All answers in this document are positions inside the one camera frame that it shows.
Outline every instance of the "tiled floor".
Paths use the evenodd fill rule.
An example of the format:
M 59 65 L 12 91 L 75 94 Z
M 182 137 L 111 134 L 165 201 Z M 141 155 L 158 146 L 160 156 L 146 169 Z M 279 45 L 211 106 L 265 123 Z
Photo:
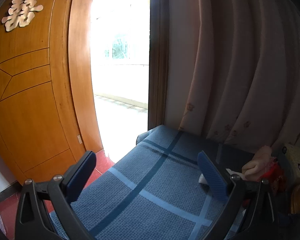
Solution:
M 92 172 L 85 187 L 87 187 L 92 182 L 94 182 L 97 178 L 99 178 L 102 175 L 102 173 L 106 172 L 110 167 L 114 165 L 114 162 L 112 162 L 109 157 L 105 156 L 103 150 L 96 153 L 96 155 L 97 155 L 96 168 Z M 7 238 L 9 240 L 14 239 L 15 222 L 16 222 L 19 196 L 20 193 L 16 193 L 0 203 L 0 215 L 4 223 L 4 227 L 6 229 Z M 52 212 L 54 210 L 52 203 L 50 201 L 45 201 L 45 203 L 48 211 Z
M 97 95 L 94 103 L 106 156 L 117 163 L 136 146 L 138 135 L 148 130 L 148 109 Z

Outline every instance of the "gold chinese character decoration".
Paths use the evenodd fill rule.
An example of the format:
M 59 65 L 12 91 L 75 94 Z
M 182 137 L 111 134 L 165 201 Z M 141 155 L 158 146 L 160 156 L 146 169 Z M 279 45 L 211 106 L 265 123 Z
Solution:
M 1 22 L 5 23 L 6 31 L 12 31 L 19 24 L 20 27 L 27 26 L 34 18 L 34 11 L 40 12 L 42 5 L 34 6 L 37 0 L 12 0 L 12 6 L 8 10 L 9 16 L 3 17 Z

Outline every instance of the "dark door frame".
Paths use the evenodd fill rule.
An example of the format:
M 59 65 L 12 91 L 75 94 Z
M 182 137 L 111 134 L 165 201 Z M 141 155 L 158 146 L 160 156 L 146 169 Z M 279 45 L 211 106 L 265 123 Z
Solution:
M 169 69 L 169 0 L 150 0 L 148 129 L 164 124 Z

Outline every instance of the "door frame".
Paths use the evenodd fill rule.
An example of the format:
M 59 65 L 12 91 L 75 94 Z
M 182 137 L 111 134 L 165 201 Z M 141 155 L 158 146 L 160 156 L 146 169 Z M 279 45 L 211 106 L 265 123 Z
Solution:
M 74 108 L 87 150 L 103 149 L 94 105 L 90 64 L 92 0 L 72 0 L 69 73 Z M 150 0 L 148 129 L 164 124 L 169 69 L 169 0 Z

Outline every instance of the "red floor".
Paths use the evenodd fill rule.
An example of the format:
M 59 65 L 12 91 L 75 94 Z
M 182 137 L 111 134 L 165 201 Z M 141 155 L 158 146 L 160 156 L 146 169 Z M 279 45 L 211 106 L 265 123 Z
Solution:
M 94 171 L 92 172 L 90 178 L 88 179 L 85 188 L 114 165 L 114 163 L 108 157 L 105 156 L 103 150 L 96 153 L 96 155 L 97 155 L 97 165 Z M 20 193 L 16 193 L 11 197 L 7 198 L 6 200 L 0 202 L 0 215 L 4 223 L 4 227 L 6 229 L 7 238 L 9 240 L 14 239 L 14 229 L 15 229 L 15 221 L 16 221 L 19 196 Z M 51 202 L 45 201 L 45 203 L 48 211 L 49 212 L 53 211 L 53 206 Z

